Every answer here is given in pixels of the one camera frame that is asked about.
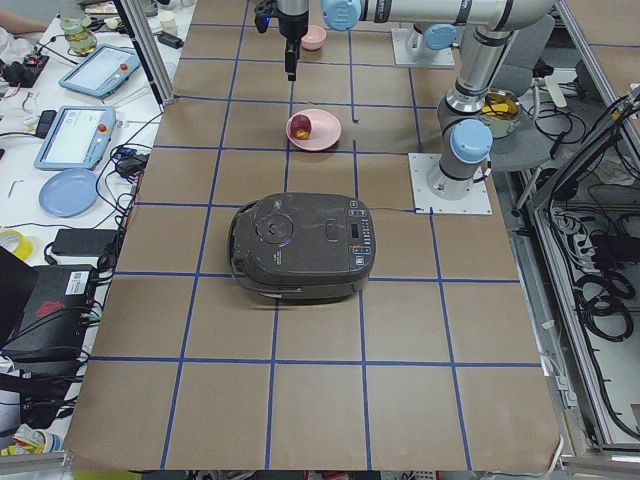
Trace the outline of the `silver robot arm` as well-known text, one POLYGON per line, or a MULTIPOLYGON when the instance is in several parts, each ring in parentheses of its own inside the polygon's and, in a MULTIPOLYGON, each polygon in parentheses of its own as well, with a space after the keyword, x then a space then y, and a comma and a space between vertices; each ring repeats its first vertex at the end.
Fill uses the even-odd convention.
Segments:
POLYGON ((350 30, 359 22, 433 23, 473 28, 471 38, 461 49, 462 65, 456 82, 438 107, 443 131, 480 112, 516 32, 539 21, 552 6, 551 1, 517 0, 320 3, 325 24, 335 31, 350 30))

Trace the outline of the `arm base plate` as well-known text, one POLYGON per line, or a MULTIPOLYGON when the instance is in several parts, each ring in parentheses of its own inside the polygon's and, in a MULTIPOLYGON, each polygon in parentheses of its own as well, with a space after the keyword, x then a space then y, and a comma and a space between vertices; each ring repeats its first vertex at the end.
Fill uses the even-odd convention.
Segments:
POLYGON ((412 28, 391 30, 394 61, 397 67, 453 69, 452 45, 457 29, 449 24, 434 24, 423 32, 412 28))
POLYGON ((482 169, 478 167, 470 179, 452 180, 441 171, 440 158, 440 154, 408 154, 414 211, 434 215, 491 215, 482 169))

